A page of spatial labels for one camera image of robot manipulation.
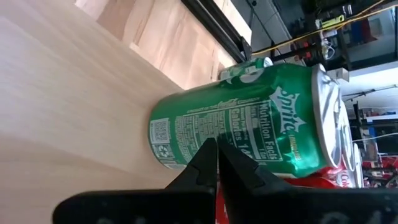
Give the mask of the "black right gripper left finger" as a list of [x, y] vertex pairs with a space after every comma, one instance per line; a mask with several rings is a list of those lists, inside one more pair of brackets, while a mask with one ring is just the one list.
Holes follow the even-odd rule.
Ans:
[[53, 224], [215, 224], [217, 142], [207, 139], [163, 189], [83, 192], [60, 202]]

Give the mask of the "silver red soda can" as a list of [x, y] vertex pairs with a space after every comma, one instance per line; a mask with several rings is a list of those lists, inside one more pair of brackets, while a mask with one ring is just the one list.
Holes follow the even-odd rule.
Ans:
[[312, 224], [322, 205], [329, 199], [314, 194], [297, 195], [278, 192], [297, 189], [343, 189], [363, 187], [361, 155], [352, 142], [345, 105], [341, 105], [342, 157], [337, 168], [326, 167], [299, 179], [279, 178], [253, 159], [235, 149], [221, 152], [221, 187], [216, 198], [216, 224]]

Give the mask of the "green soda can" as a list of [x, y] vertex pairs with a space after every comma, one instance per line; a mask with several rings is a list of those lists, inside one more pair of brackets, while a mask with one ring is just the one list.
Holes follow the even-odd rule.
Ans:
[[252, 83], [261, 77], [265, 68], [273, 65], [274, 63], [269, 57], [252, 58], [247, 62], [224, 68], [218, 75], [218, 81], [232, 84], [233, 79], [237, 77], [241, 83]]
[[302, 178], [339, 166], [340, 105], [323, 65], [282, 63], [166, 96], [150, 114], [148, 139], [171, 169], [215, 138], [278, 176]]

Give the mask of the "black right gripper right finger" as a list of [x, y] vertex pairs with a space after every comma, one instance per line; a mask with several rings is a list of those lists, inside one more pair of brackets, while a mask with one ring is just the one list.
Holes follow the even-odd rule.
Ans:
[[219, 139], [230, 224], [398, 224], [398, 189], [295, 187]]

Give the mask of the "yellow device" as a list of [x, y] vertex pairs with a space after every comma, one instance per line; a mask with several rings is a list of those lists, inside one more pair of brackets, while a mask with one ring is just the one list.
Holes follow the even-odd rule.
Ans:
[[318, 29], [321, 28], [326, 28], [326, 27], [330, 27], [333, 26], [335, 24], [339, 24], [340, 22], [343, 22], [345, 20], [345, 16], [344, 15], [339, 15], [337, 17], [334, 17], [332, 19], [326, 20], [326, 21], [322, 21], [320, 19], [316, 19], [315, 20], [315, 25]]

